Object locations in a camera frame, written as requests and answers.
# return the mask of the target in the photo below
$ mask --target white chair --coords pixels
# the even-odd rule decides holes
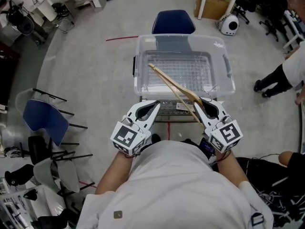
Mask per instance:
[[[92,154],[75,156],[75,157],[64,157],[74,153],[75,152],[69,152],[56,157],[47,158],[37,163],[33,169],[35,179],[41,184],[47,186],[48,188],[56,192],[57,194],[61,195],[62,190],[56,185],[54,181],[54,176],[51,173],[51,164],[52,162],[55,161],[57,164],[58,176],[59,179],[61,180],[61,183],[68,190],[72,191],[70,193],[63,194],[64,196],[70,195],[72,193],[79,193],[79,191],[94,185],[95,183],[92,182],[84,187],[80,187],[75,164],[71,161],[72,159],[76,159],[76,158],[92,156]]]
[[[63,160],[57,163],[57,168],[63,185],[68,190],[79,193],[81,188],[74,163],[70,160]]]
[[[39,183],[47,186],[54,192],[59,193],[60,188],[56,185],[53,175],[51,173],[52,162],[53,160],[51,160],[51,158],[42,160],[34,166],[33,173],[35,179]]]

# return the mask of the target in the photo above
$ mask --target knee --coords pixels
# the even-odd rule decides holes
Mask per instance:
[[[289,160],[292,156],[293,152],[291,151],[285,151],[285,152],[282,152],[279,157],[278,157],[278,161],[284,165],[284,166],[288,166],[288,163],[289,163]]]

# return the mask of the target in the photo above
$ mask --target small speaker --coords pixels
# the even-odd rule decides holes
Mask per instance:
[[[17,30],[26,36],[30,35],[34,30],[34,23],[30,18],[23,16],[21,24],[17,26]]]
[[[234,36],[237,32],[239,21],[238,18],[230,14],[228,16],[223,16],[217,23],[218,29],[224,35]]]

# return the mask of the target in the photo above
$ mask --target blue chair seat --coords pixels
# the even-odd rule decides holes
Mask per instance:
[[[196,27],[184,10],[167,10],[158,13],[152,34],[192,34]]]
[[[33,132],[45,129],[56,146],[61,144],[69,127],[69,122],[56,107],[38,99],[27,101],[23,119]]]

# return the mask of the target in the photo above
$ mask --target white robot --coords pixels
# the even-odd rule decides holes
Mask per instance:
[[[227,36],[234,36],[239,27],[238,18],[233,15],[224,15],[219,21],[216,22],[216,27],[220,32]]]
[[[206,127],[204,134],[208,142],[224,153],[234,147],[243,134],[236,120],[227,114],[223,106],[208,98],[201,98],[203,107],[194,102],[196,114]],[[118,122],[111,135],[114,146],[121,152],[133,156],[140,153],[151,136],[149,131],[160,109],[158,100],[147,100],[135,104]]]

